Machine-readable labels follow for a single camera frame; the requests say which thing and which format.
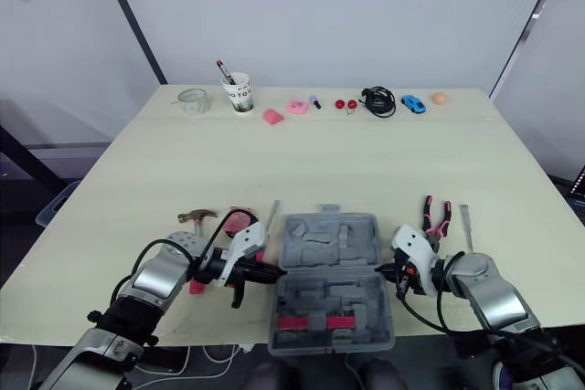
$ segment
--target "open tool case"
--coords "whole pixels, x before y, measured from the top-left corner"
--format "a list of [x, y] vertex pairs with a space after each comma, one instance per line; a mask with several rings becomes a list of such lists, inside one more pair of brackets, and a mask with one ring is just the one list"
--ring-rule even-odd
[[374, 352], [392, 348], [392, 325], [380, 264], [376, 217], [286, 217], [268, 348], [273, 355]]

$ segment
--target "cable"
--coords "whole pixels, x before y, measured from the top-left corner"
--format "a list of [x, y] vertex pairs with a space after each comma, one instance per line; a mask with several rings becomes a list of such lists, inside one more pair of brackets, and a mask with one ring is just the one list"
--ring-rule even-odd
[[402, 303], [402, 305], [406, 308], [406, 311], [410, 312], [410, 314], [412, 314], [418, 321], [426, 324], [435, 331], [447, 333], [441, 326], [438, 326], [435, 323], [428, 321], [410, 307], [410, 305], [406, 302], [406, 298], [400, 293], [399, 271], [397, 269], [394, 271], [394, 276], [396, 277], [396, 297], [399, 298], [400, 303]]
[[113, 292], [112, 292], [112, 296], [110, 297], [110, 304], [111, 305], [118, 298], [118, 292], [120, 291], [120, 288], [123, 286], [123, 284], [125, 282], [127, 282], [136, 273], [136, 271], [138, 271], [138, 269], [140, 268], [140, 263], [142, 262], [144, 255], [146, 255], [148, 250], [150, 250], [152, 247], [154, 247], [158, 244], [167, 244], [167, 246], [171, 246], [172, 248], [181, 252], [183, 254], [183, 256], [185, 256], [185, 258], [189, 261], [189, 275], [188, 275], [188, 277], [191, 278], [190, 273], [193, 272], [193, 267], [195, 264], [195, 261], [193, 260], [193, 257], [191, 256], [191, 254], [188, 251], [186, 251], [183, 247], [179, 246], [176, 242], [171, 241], [170, 239], [156, 239], [153, 242], [151, 242], [150, 244], [148, 244], [145, 248], [143, 248], [143, 251], [140, 252], [140, 255], [138, 255], [138, 258], [134, 262], [131, 273], [128, 276], [124, 276], [118, 282], [118, 284], [115, 286], [115, 288], [113, 289]]
[[442, 276], [441, 276], [441, 283], [439, 284], [439, 290], [437, 291], [437, 315], [439, 316], [439, 321], [441, 322], [441, 327], [444, 329], [444, 331], [446, 333], [451, 333], [451, 329], [449, 329], [447, 327], [447, 324], [445, 323], [445, 319], [442, 316], [442, 292], [445, 289], [445, 285], [447, 284], [447, 273], [449, 273], [449, 270], [452, 268], [452, 266], [455, 264], [455, 262], [457, 262], [460, 258], [463, 257], [463, 255], [465, 255], [464, 251], [460, 251], [458, 252], [456, 255], [454, 255], [451, 260], [449, 261], [449, 263], [447, 264], [447, 266], [445, 267], [445, 269], [442, 272]]
[[[420, 314], [418, 314], [416, 311], [414, 311], [409, 304], [406, 302], [406, 298], [400, 294], [400, 289], [399, 289], [399, 271], [396, 270], [395, 272], [395, 276], [396, 276], [396, 296], [399, 298], [400, 302], [402, 303], [402, 305], [404, 305], [404, 307], [407, 309], [407, 311], [412, 314], [417, 320], [421, 321], [422, 323], [426, 324], [427, 326], [431, 327], [432, 329], [434, 329], [435, 331], [438, 332], [443, 332], [446, 333], [447, 335], [453, 337], [453, 338], [460, 338], [463, 337], [465, 334], [469, 334], [473, 331], [453, 331], [451, 330], [447, 324], [445, 323], [445, 320], [443, 318], [442, 315], [442, 302], [441, 302], [441, 298], [442, 298], [442, 293], [444, 290], [444, 285], [446, 283], [446, 276], [447, 273], [449, 272], [449, 270], [451, 269], [451, 267], [453, 266], [453, 264], [459, 259], [461, 258], [465, 253], [460, 251], [459, 253], [457, 253], [456, 255], [454, 255], [452, 257], [452, 259], [449, 261], [449, 263], [447, 264], [447, 266], [445, 267], [445, 270], [443, 272], [443, 276], [441, 279], [441, 284], [438, 290], [438, 294], [437, 294], [437, 313], [439, 314], [439, 320], [441, 321], [441, 326], [438, 326], [436, 324], [434, 324], [431, 321], [428, 321], [427, 319], [425, 319], [424, 317], [422, 317]], [[524, 343], [524, 344], [528, 344], [531, 345], [533, 347], [536, 347], [537, 349], [540, 349], [543, 352], [546, 353], [553, 353], [556, 355], [556, 357], [562, 361], [563, 363], [565, 363], [566, 365], [572, 367], [577, 373], [579, 373], [581, 376], [585, 377], [585, 368], [582, 367], [581, 365], [579, 365], [578, 363], [576, 363], [574, 360], [570, 359], [567, 355], [565, 355], [564, 353], [560, 353], [558, 351], [557, 348], [549, 346], [548, 344], [545, 343], [541, 343], [541, 342], [537, 342], [535, 340], [532, 340], [528, 337], [526, 337], [525, 335], [522, 335], [520, 333], [512, 333], [512, 332], [506, 332], [506, 331], [496, 331], [496, 330], [481, 330], [483, 333], [487, 334], [487, 335], [495, 335], [495, 336], [499, 336], [502, 338], [506, 338], [506, 339], [510, 339], [510, 340], [516, 340], [518, 342]]]
[[30, 347], [33, 348], [33, 367], [30, 370], [27, 390], [30, 390], [30, 388], [33, 386], [33, 382], [35, 381], [35, 374], [37, 374], [37, 347], [34, 344], [31, 344]]
[[118, 298], [118, 292], [120, 292], [120, 288], [122, 287], [122, 285], [124, 283], [126, 283], [128, 280], [130, 280], [130, 278], [132, 277], [132, 274], [129, 274], [128, 276], [124, 276], [117, 284], [116, 287], [113, 289], [112, 291], [112, 296], [110, 297], [110, 304], [112, 305], [116, 299]]
[[359, 377], [359, 373], [357, 372], [356, 369], [354, 369], [351, 365], [349, 365], [348, 360], [349, 360], [349, 353], [346, 353], [346, 358], [344, 359], [344, 365], [356, 377], [356, 380], [359, 383], [359, 388], [361, 388], [361, 390], [365, 390], [364, 383], [362, 383], [362, 380]]
[[248, 212], [247, 210], [233, 209], [233, 210], [229, 211], [228, 214], [225, 215], [224, 218], [221, 220], [221, 222], [219, 223], [219, 226], [218, 226], [218, 228], [216, 228], [215, 232], [213, 232], [211, 239], [208, 241], [207, 245], [205, 246], [205, 249], [203, 250], [203, 252], [199, 256], [199, 258], [193, 259], [193, 257], [191, 256], [191, 254], [187, 250], [185, 250], [183, 247], [179, 246], [176, 242], [171, 241], [170, 239], [156, 239], [153, 242], [151, 242], [150, 244], [148, 244], [145, 248], [143, 248], [143, 251], [141, 251], [140, 254], [138, 255], [138, 258], [136, 259], [136, 261], [134, 262], [134, 265], [132, 267], [132, 272], [128, 276], [123, 277], [118, 282], [118, 284], [115, 286], [115, 288], [113, 289], [112, 296], [110, 297], [110, 304], [112, 305], [116, 301], [116, 299], [118, 298], [118, 293], [120, 292], [120, 288], [123, 286], [123, 284], [125, 282], [127, 282], [136, 273], [136, 271], [138, 271], [138, 269], [140, 268], [140, 264], [141, 264], [144, 256], [148, 252], [148, 250], [150, 250], [152, 247], [156, 246], [157, 244], [167, 244], [168, 246], [171, 246], [172, 248], [181, 252], [183, 254], [183, 256], [185, 256], [185, 258], [189, 261], [189, 271], [187, 273], [187, 279], [191, 279], [193, 277], [193, 275], [199, 270], [201, 263], [205, 259], [205, 255], [207, 254], [207, 252], [211, 248], [213, 241], [216, 239], [216, 237], [218, 236], [218, 234], [221, 231], [221, 229], [223, 228], [223, 226], [226, 224], [228, 219], [233, 214], [235, 214], [237, 212], [241, 212], [242, 214], [246, 214], [247, 216], [249, 216], [251, 224], [254, 224], [255, 222], [258, 221], [258, 218], [255, 215], [253, 215], [251, 212]]
[[231, 363], [233, 362], [234, 359], [234, 353], [236, 352], [236, 345], [234, 344], [234, 347], [231, 349], [231, 356], [229, 357], [229, 363], [228, 366], [220, 373], [218, 374], [210, 374], [210, 375], [206, 375], [206, 376], [175, 376], [172, 378], [161, 378], [161, 379], [154, 379], [153, 381], [149, 381], [147, 383], [144, 384], [140, 384], [138, 386], [136, 386], [133, 390], [140, 390], [141, 388], [145, 388], [149, 385], [152, 384], [157, 384], [157, 383], [164, 383], [167, 381], [185, 381], [188, 379], [214, 379], [214, 378], [220, 378], [221, 376], [223, 376], [224, 374], [226, 374], [229, 370], [229, 368], [231, 367]]
[[154, 247], [157, 244], [167, 244], [167, 245], [173, 247], [174, 249], [176, 249], [177, 251], [180, 251], [181, 253], [183, 253], [183, 256], [185, 256], [186, 259], [189, 261], [189, 267], [193, 267], [193, 264], [195, 263], [195, 261], [193, 260], [193, 257], [182, 246], [179, 246], [175, 241], [171, 241], [170, 239], [156, 239], [153, 242], [151, 242], [149, 245], [147, 245], [145, 248], [143, 248], [143, 251], [140, 252], [140, 255], [138, 255], [136, 262], [134, 262], [134, 266], [132, 267], [131, 274], [134, 274], [136, 271], [138, 271], [138, 269], [140, 267], [140, 263], [142, 262], [146, 252], [148, 252], [148, 250], [150, 250], [152, 247]]
[[[446, 284], [446, 280], [447, 280], [447, 274], [449, 273], [449, 270], [451, 269], [451, 267], [453, 266], [453, 264], [458, 259], [460, 259], [464, 254], [465, 253], [463, 251], [460, 251], [455, 256], [453, 256], [452, 259], [449, 261], [449, 263], [445, 267], [445, 270], [442, 273], [441, 284], [439, 286], [439, 290], [438, 290], [438, 293], [437, 293], [437, 314], [439, 316], [439, 321], [441, 322], [442, 332], [445, 332], [448, 335], [454, 336], [455, 338], [457, 336], [463, 336], [463, 335], [465, 335], [466, 333], [469, 333], [469, 332], [467, 332], [467, 331], [453, 331], [453, 330], [449, 329], [449, 327], [445, 323], [445, 319], [443, 318], [443, 315], [442, 315], [442, 302], [441, 302], [441, 298], [442, 298], [442, 293], [443, 293], [444, 288], [445, 288], [445, 284]], [[539, 349], [539, 350], [541, 350], [543, 352], [546, 352], [546, 353], [553, 353], [560, 361], [562, 361], [566, 365], [572, 367], [581, 376], [585, 377], [585, 368], [583, 368], [582, 366], [580, 366], [579, 364], [577, 364], [574, 360], [571, 360], [564, 353], [561, 353], [557, 347], [549, 346], [546, 343], [537, 342], [535, 340], [532, 340], [531, 338], [526, 337], [522, 333], [513, 333], [513, 332], [508, 332], [508, 331], [486, 330], [486, 329], [484, 329], [483, 332], [485, 334], [495, 335], [495, 336], [499, 336], [499, 337], [502, 337], [502, 338], [506, 338], [508, 340], [515, 340], [517, 342], [521, 342], [521, 343], [524, 343], [524, 344], [528, 344], [528, 345], [530, 345], [532, 347], [536, 347], [537, 349]]]
[[363, 89], [362, 97], [364, 100], [359, 100], [366, 106], [368, 110], [379, 118], [386, 119], [396, 112], [396, 101], [394, 95], [388, 89], [376, 86], [371, 89]]
[[209, 252], [209, 249], [211, 248], [211, 246], [213, 244], [213, 241], [215, 241], [216, 237], [219, 235], [219, 232], [221, 231], [221, 229], [223, 228], [223, 226], [226, 224], [226, 222], [228, 221], [229, 217], [232, 216], [232, 215], [234, 215], [237, 212], [240, 212], [242, 214], [245, 214], [245, 215], [249, 216], [250, 217], [250, 224], [251, 225], [254, 224], [254, 223], [256, 223], [256, 222], [258, 222], [258, 218], [255, 215], [253, 215], [251, 212], [248, 212], [247, 210], [244, 210], [244, 209], [233, 209], [233, 210], [230, 210], [228, 212], [228, 214], [223, 217], [223, 219], [219, 223], [218, 228], [216, 228], [215, 232], [213, 232], [213, 235], [211, 235], [211, 238], [209, 239], [209, 242], [207, 243], [207, 245], [205, 246], [205, 248], [201, 252], [201, 256], [197, 259], [197, 262], [195, 263], [194, 272], [197, 272], [199, 270], [199, 267], [201, 267], [201, 264], [205, 260], [205, 256]]
[[179, 375], [183, 374], [183, 372], [186, 370], [186, 365], [189, 364], [189, 357], [190, 356], [191, 356], [191, 346], [187, 346], [185, 362], [183, 363], [183, 367], [181, 367], [181, 370], [179, 370], [178, 372], [155, 372], [152, 370], [144, 369], [143, 367], [141, 367], [138, 364], [135, 367], [136, 367], [136, 369], [140, 370], [141, 372], [143, 372], [145, 374], [156, 374], [156, 375], [161, 375], [161, 376], [179, 376]]
[[[214, 358], [213, 356], [211, 356], [209, 354], [209, 352], [207, 351], [205, 346], [201, 346], [201, 348], [203, 349], [203, 354], [207, 357], [207, 359], [211, 363], [224, 364], [224, 363], [227, 363], [229, 361], [229, 359], [231, 358], [231, 356], [229, 356], [228, 358], [226, 358], [224, 360], [218, 360], [217, 358]], [[239, 351], [241, 351], [241, 347], [238, 348], [238, 350], [233, 354], [233, 356], [236, 357], [238, 355]]]

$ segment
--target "white cable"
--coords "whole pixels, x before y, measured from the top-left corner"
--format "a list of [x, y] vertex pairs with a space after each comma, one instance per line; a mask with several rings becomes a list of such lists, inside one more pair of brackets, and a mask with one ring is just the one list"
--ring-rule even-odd
[[347, 361], [349, 359], [349, 353], [346, 353], [346, 358], [344, 360], [344, 364], [346, 365], [347, 369], [349, 369], [349, 371], [354, 374], [354, 376], [356, 377], [357, 382], [359, 383], [359, 388], [361, 388], [362, 390], [364, 389], [364, 385], [362, 384], [362, 380], [359, 377], [359, 373], [356, 371], [356, 369], [354, 369], [351, 365], [349, 365], [349, 362]]
[[30, 390], [30, 387], [33, 386], [35, 373], [37, 372], [37, 347], [34, 344], [31, 344], [30, 347], [33, 348], [33, 368], [30, 371], [30, 378], [28, 378], [27, 390]]
[[156, 383], [163, 383], [166, 381], [184, 381], [187, 379], [213, 379], [213, 378], [220, 378], [221, 376], [223, 376], [224, 374], [226, 374], [229, 370], [229, 368], [231, 367], [231, 363], [234, 359], [235, 353], [236, 352], [236, 345], [234, 344], [234, 347], [231, 349], [231, 356], [229, 357], [229, 363], [228, 366], [220, 373], [218, 374], [209, 374], [206, 376], [176, 376], [174, 378], [161, 378], [161, 379], [154, 379], [153, 381], [149, 381], [147, 383], [144, 384], [140, 384], [138, 386], [136, 386], [133, 390], [140, 390], [141, 388], [145, 388], [148, 385], [151, 384], [156, 384]]
[[[214, 358], [213, 356], [211, 356], [209, 354], [209, 352], [207, 351], [207, 349], [205, 348], [205, 346], [201, 346], [201, 347], [203, 348], [203, 354], [207, 357], [207, 359], [211, 363], [224, 364], [224, 363], [227, 363], [229, 361], [229, 359], [231, 358], [231, 356], [229, 356], [228, 358], [226, 358], [224, 360], [218, 360], [217, 358]], [[233, 354], [233, 356], [236, 357], [238, 355], [239, 351], [241, 351], [241, 347], [238, 348], [238, 350]]]
[[145, 374], [156, 374], [159, 376], [179, 376], [180, 374], [183, 374], [183, 372], [186, 370], [186, 365], [189, 364], [189, 357], [190, 356], [191, 356], [191, 346], [188, 346], [186, 348], [185, 362], [183, 363], [183, 367], [181, 367], [181, 370], [179, 370], [178, 372], [155, 372], [153, 370], [144, 369], [138, 364], [136, 365], [136, 369], [140, 370], [141, 372], [143, 372]]

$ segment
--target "black cable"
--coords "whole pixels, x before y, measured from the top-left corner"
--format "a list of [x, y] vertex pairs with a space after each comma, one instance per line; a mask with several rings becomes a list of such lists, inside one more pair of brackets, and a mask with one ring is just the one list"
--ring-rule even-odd
[[394, 95], [388, 89], [376, 86], [362, 90], [363, 100], [359, 100], [374, 115], [382, 119], [389, 118], [396, 112]]
[[143, 248], [143, 251], [140, 252], [140, 255], [138, 255], [138, 258], [136, 259], [136, 262], [134, 262], [134, 265], [132, 267], [132, 272], [130, 273], [131, 275], [138, 271], [138, 269], [140, 268], [140, 263], [143, 261], [144, 255], [146, 255], [148, 250], [150, 250], [157, 244], [167, 244], [168, 246], [171, 246], [177, 251], [183, 253], [183, 256], [185, 256], [186, 260], [189, 261], [189, 267], [193, 267], [193, 265], [195, 264], [195, 260], [193, 259], [191, 254], [188, 251], [186, 251], [182, 246], [179, 246], [175, 241], [171, 241], [170, 239], [156, 239], [150, 244], [148, 244], [145, 248]]
[[112, 296], [110, 297], [110, 305], [112, 305], [116, 299], [118, 299], [118, 292], [120, 292], [120, 288], [122, 287], [122, 285], [124, 283], [126, 283], [128, 280], [130, 280], [130, 278], [132, 277], [132, 274], [129, 274], [128, 276], [124, 276], [116, 285], [116, 287], [113, 289], [112, 291]]
[[144, 256], [148, 252], [148, 250], [150, 250], [152, 247], [156, 246], [157, 244], [167, 244], [168, 246], [175, 248], [177, 251], [181, 252], [183, 254], [183, 256], [185, 256], [185, 258], [189, 261], [189, 270], [187, 272], [187, 279], [191, 279], [195, 275], [195, 273], [197, 272], [199, 267], [201, 266], [201, 263], [203, 262], [205, 255], [207, 254], [207, 252], [211, 248], [213, 241], [218, 236], [222, 227], [226, 224], [228, 219], [233, 214], [235, 214], [237, 212], [241, 212], [242, 214], [246, 214], [247, 216], [249, 216], [251, 224], [254, 224], [258, 221], [258, 218], [255, 215], [253, 215], [252, 213], [248, 212], [247, 210], [234, 209], [234, 210], [229, 211], [228, 214], [225, 215], [224, 218], [219, 223], [219, 226], [218, 226], [218, 228], [216, 228], [216, 231], [213, 232], [211, 239], [209, 240], [209, 242], [205, 246], [205, 249], [203, 250], [203, 252], [201, 253], [201, 256], [199, 258], [193, 259], [193, 257], [191, 256], [191, 254], [187, 250], [185, 250], [183, 247], [179, 246], [176, 242], [171, 241], [170, 239], [156, 239], [153, 242], [151, 242], [150, 244], [148, 244], [145, 248], [143, 248], [143, 251], [140, 252], [140, 255], [138, 255], [138, 258], [136, 259], [136, 261], [134, 262], [134, 265], [132, 267], [132, 272], [128, 276], [124, 276], [118, 282], [118, 284], [115, 286], [115, 288], [113, 289], [112, 296], [110, 297], [110, 305], [112, 305], [116, 301], [116, 299], [118, 298], [118, 292], [120, 291], [120, 288], [122, 287], [122, 285], [125, 282], [127, 282], [136, 273], [136, 271], [138, 271], [138, 269], [140, 268], [140, 263], [142, 262]]
[[400, 279], [399, 279], [398, 267], [394, 271], [394, 276], [396, 277], [396, 297], [399, 298], [400, 303], [402, 303], [402, 305], [406, 308], [406, 311], [410, 312], [410, 314], [412, 314], [418, 321], [421, 321], [422, 323], [426, 324], [427, 326], [430, 326], [435, 331], [447, 333], [441, 326], [438, 326], [435, 323], [428, 321], [427, 319], [422, 317], [420, 314], [418, 314], [416, 311], [414, 311], [410, 307], [410, 305], [406, 302], [406, 298], [400, 293], [400, 286], [399, 286]]
[[189, 279], [191, 279], [195, 261], [193, 260], [193, 257], [189, 254], [189, 252], [186, 251], [183, 247], [179, 246], [176, 242], [171, 241], [170, 239], [157, 239], [148, 244], [145, 248], [143, 248], [143, 251], [140, 252], [140, 255], [138, 255], [138, 258], [134, 262], [131, 273], [128, 276], [124, 276], [115, 286], [112, 292], [112, 296], [110, 297], [110, 305], [112, 305], [118, 298], [118, 292], [120, 291], [122, 285], [125, 282], [127, 282], [136, 273], [136, 271], [138, 271], [140, 263], [142, 262], [146, 252], [150, 250], [152, 247], [156, 246], [157, 244], [167, 244], [168, 246], [175, 248], [177, 251], [180, 251], [183, 254], [183, 256], [185, 256], [185, 258], [189, 261], [189, 271], [187, 273], [187, 276]]
[[193, 268], [193, 272], [194, 273], [197, 273], [197, 271], [199, 270], [199, 267], [201, 267], [201, 264], [205, 260], [205, 256], [209, 252], [209, 249], [211, 248], [211, 246], [213, 244], [213, 241], [215, 241], [216, 237], [218, 236], [219, 232], [221, 231], [221, 229], [223, 228], [223, 226], [228, 221], [229, 217], [232, 216], [232, 215], [234, 215], [237, 212], [240, 212], [242, 214], [246, 214], [250, 218], [250, 225], [258, 222], [258, 218], [255, 215], [253, 215], [251, 212], [248, 212], [247, 210], [244, 210], [244, 209], [234, 209], [234, 210], [229, 211], [228, 214], [223, 217], [223, 219], [219, 223], [218, 228], [216, 228], [216, 231], [213, 232], [213, 235], [211, 235], [211, 238], [209, 239], [209, 242], [207, 243], [207, 245], [205, 246], [205, 248], [201, 252], [201, 256], [197, 259], [197, 261], [195, 263], [195, 266]]
[[[459, 260], [464, 254], [465, 253], [463, 251], [460, 251], [459, 253], [457, 253], [456, 255], [454, 255], [451, 258], [451, 260], [446, 265], [445, 270], [442, 273], [441, 284], [439, 286], [439, 290], [437, 291], [437, 314], [439, 316], [439, 321], [441, 322], [441, 328], [439, 328], [439, 330], [441, 332], [447, 333], [448, 335], [451, 335], [455, 338], [460, 337], [460, 336], [464, 336], [465, 334], [468, 334], [470, 332], [468, 332], [468, 331], [453, 331], [453, 330], [449, 329], [449, 327], [445, 323], [445, 319], [442, 315], [441, 298], [442, 298], [442, 293], [445, 289], [445, 284], [447, 283], [447, 274], [449, 273], [449, 270], [455, 264], [455, 262], [457, 260]], [[488, 335], [495, 335], [498, 337], [506, 338], [508, 340], [515, 340], [517, 342], [528, 344], [528, 345], [530, 345], [532, 347], [536, 347], [537, 349], [539, 349], [543, 352], [546, 352], [546, 353], [553, 353], [560, 361], [562, 361], [566, 365], [572, 367], [579, 374], [581, 374], [582, 376], [585, 377], [585, 368], [583, 368], [582, 366], [577, 364], [574, 360], [571, 360], [567, 355], [563, 354], [557, 347], [549, 346], [546, 343], [537, 342], [535, 340], [532, 340], [531, 338], [526, 337], [525, 335], [523, 335], [521, 333], [513, 333], [513, 332], [498, 331], [498, 330], [486, 330], [486, 329], [484, 329], [483, 332], [485, 334], [488, 334]]]
[[445, 323], [445, 319], [442, 316], [442, 303], [441, 303], [442, 292], [444, 291], [445, 285], [447, 284], [447, 273], [449, 273], [449, 270], [452, 268], [452, 266], [455, 264], [455, 262], [457, 262], [460, 258], [462, 258], [463, 255], [465, 255], [465, 252], [460, 251], [459, 253], [454, 255], [451, 258], [451, 260], [449, 261], [449, 263], [445, 266], [445, 269], [442, 272], [441, 283], [439, 284], [439, 290], [437, 291], [437, 315], [439, 316], [439, 322], [441, 323], [441, 327], [444, 329], [445, 333], [451, 333], [452, 331], [451, 331], [451, 329], [449, 329], [447, 327], [447, 324]]

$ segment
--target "white wall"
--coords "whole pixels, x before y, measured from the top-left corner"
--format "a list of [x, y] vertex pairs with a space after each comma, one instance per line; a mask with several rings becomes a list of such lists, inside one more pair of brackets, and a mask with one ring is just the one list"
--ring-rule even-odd
[[537, 0], [129, 0], [169, 82], [480, 87]]
[[585, 0], [548, 0], [495, 106], [550, 174], [585, 164]]
[[0, 0], [0, 122], [20, 142], [107, 142], [158, 82], [116, 0]]

